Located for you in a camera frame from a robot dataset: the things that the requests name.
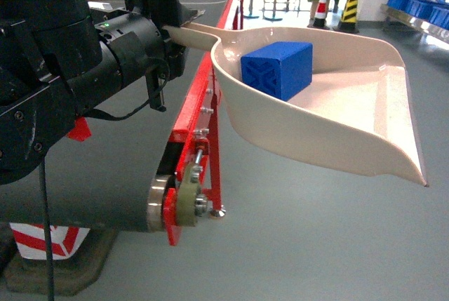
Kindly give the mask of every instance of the black cable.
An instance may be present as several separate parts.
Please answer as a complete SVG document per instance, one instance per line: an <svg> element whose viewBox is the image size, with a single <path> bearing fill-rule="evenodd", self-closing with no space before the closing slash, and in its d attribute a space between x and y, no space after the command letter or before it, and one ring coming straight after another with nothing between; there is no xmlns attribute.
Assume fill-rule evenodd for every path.
<svg viewBox="0 0 449 301"><path fill-rule="evenodd" d="M50 231L50 216L48 213L48 197L47 197L47 183L45 176L45 159L39 164L39 187L41 189L42 203L43 203L43 234L45 238L45 249L47 257L47 296L48 301L55 299L55 278L53 271L53 250L51 248L51 231Z"/></svg>
<svg viewBox="0 0 449 301"><path fill-rule="evenodd" d="M109 113L106 113L105 111L102 111L101 109L92 109L89 112L84 114L84 117L90 117L92 119L99 119L99 120L105 120L105 121L123 121L126 119L129 119L130 117L132 117L132 115L136 114L137 112L139 112L140 110L142 110L143 108L145 108L145 106L147 106L150 102L150 100L152 98L155 98L162 90L163 88L166 86L168 79L170 77L170 65L168 64L168 62L166 62L164 59L161 58L150 58L150 60L155 60L155 61L159 61L161 62L161 64L163 65L163 68L165 69L162 76L160 79L163 79L163 83L156 88L151 94L148 95L148 100L145 101L144 103L142 103L139 107L137 107L136 109L134 109L131 113L127 113L127 115L125 116L114 116L111 115Z"/></svg>
<svg viewBox="0 0 449 301"><path fill-rule="evenodd" d="M90 117L92 119L106 120L106 121L123 121L129 119L135 113L139 112L141 109L145 108L149 104L149 101L158 95L163 88L166 86L168 80L165 79L163 83L148 97L148 100L142 103L139 107L134 109L131 113L127 113L125 116L113 116L109 113L102 111L101 109L92 109L91 111L84 114L84 117Z"/></svg>

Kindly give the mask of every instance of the red metal rail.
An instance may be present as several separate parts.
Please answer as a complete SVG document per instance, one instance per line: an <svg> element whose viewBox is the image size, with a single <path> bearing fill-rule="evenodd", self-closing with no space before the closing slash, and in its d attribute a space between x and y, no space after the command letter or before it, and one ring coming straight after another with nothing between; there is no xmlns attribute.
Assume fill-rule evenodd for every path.
<svg viewBox="0 0 449 301"><path fill-rule="evenodd" d="M243 0L227 0L217 27L243 29ZM201 165L204 169L209 165L211 188L203 189L203 193L212 201L214 210L222 208L218 128L220 100L220 86L214 75L210 53L205 53L173 126L169 142L184 143L176 168L176 178L180 182L186 165L194 160L199 148L204 149ZM201 174L201 183L205 172L206 170ZM177 244L180 236L179 228L173 223L174 213L175 211L164 211L164 216L171 216L164 221L168 240L172 246Z"/></svg>

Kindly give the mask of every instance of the scoop handle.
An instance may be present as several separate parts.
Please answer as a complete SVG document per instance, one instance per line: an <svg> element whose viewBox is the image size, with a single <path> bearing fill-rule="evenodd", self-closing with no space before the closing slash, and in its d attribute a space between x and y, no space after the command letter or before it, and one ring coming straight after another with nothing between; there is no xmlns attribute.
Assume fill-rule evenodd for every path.
<svg viewBox="0 0 449 301"><path fill-rule="evenodd" d="M182 27L164 26L163 29L170 34L175 43L203 51L212 50L217 41L232 32L193 22Z"/></svg>

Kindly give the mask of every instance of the plastic scoop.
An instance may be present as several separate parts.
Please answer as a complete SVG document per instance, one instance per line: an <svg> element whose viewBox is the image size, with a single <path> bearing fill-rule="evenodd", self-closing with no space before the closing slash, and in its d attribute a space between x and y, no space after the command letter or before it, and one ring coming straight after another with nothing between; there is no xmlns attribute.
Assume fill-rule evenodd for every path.
<svg viewBox="0 0 449 301"><path fill-rule="evenodd" d="M316 166L427 185L407 72L390 44L295 27L165 29L178 44L210 51L232 126L250 143ZM241 82L240 57L276 41L314 45L312 83L287 102Z"/></svg>

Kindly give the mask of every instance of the blue cube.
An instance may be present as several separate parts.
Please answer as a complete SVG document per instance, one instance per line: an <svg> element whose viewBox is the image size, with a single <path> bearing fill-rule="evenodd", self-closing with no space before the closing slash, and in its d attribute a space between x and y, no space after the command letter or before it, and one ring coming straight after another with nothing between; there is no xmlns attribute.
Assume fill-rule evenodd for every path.
<svg viewBox="0 0 449 301"><path fill-rule="evenodd" d="M278 41L241 57L242 81L280 100L311 83L312 44Z"/></svg>

